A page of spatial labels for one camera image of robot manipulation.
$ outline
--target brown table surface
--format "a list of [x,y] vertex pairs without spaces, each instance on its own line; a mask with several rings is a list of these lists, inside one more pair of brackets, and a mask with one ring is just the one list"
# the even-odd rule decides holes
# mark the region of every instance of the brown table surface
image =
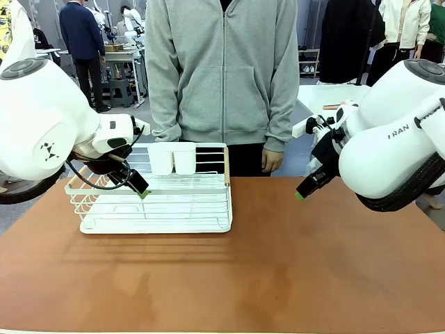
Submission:
[[233,179],[227,234],[87,236],[59,182],[0,238],[0,328],[420,333],[445,329],[445,237],[335,180]]

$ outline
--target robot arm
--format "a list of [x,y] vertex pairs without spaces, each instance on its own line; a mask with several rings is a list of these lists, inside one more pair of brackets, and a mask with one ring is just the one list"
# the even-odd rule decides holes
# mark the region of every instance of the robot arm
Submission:
[[99,29],[101,31],[105,32],[106,37],[109,40],[114,39],[116,36],[111,31],[111,29],[109,27],[107,27],[105,24],[105,15],[102,13],[102,10],[100,9],[100,7],[96,4],[96,1],[94,1],[94,4],[95,4],[95,9],[91,9],[89,7],[86,7],[86,8],[93,14]]
[[143,21],[140,17],[139,12],[136,9],[124,11],[124,20],[125,26],[127,28],[127,32],[125,33],[125,37],[129,39],[129,42],[133,42],[134,38],[141,37],[144,32]]
[[301,198],[341,176],[368,208],[396,211],[445,181],[445,71],[428,61],[391,69],[358,105],[311,117],[295,135],[315,133]]
[[146,181],[129,170],[135,134],[150,126],[129,115],[101,115],[92,110],[76,84],[51,61],[17,62],[0,75],[0,170],[24,180],[55,174],[77,159],[96,174],[143,195]]
[[29,23],[26,11],[16,0],[10,3],[9,10],[11,17],[11,31],[7,34],[11,35],[5,36],[5,38],[9,37],[12,42],[7,48],[8,51],[6,52],[5,58],[0,61],[0,73],[2,73],[9,65],[12,65],[20,59],[35,57],[33,28]]

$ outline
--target stool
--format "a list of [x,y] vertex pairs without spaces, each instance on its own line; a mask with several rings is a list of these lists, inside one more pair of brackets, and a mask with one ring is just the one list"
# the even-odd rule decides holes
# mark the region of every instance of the stool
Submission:
[[111,79],[109,82],[110,86],[110,102],[111,106],[123,106],[128,108],[134,102],[133,93],[130,89],[130,84],[128,79],[116,80]]

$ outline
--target white jacket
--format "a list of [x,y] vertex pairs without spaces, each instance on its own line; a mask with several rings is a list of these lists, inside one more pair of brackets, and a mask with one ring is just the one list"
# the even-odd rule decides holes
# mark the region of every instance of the white jacket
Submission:
[[[403,0],[382,0],[379,11],[385,21],[385,35],[388,43],[395,43],[401,24]],[[424,45],[430,30],[430,0],[412,0],[406,11],[400,39],[401,49],[413,49]]]

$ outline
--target dish rack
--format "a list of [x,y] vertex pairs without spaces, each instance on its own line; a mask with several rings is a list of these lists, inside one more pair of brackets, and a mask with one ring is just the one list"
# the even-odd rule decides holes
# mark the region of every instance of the dish rack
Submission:
[[[225,144],[197,144],[197,165],[222,166],[216,171],[190,176],[155,176],[147,144],[136,144],[127,159],[149,184],[149,195],[141,199],[129,187],[99,190],[74,176],[65,186],[86,234],[221,233],[232,226],[229,155]],[[113,186],[105,175],[88,168],[80,171],[97,186]]]

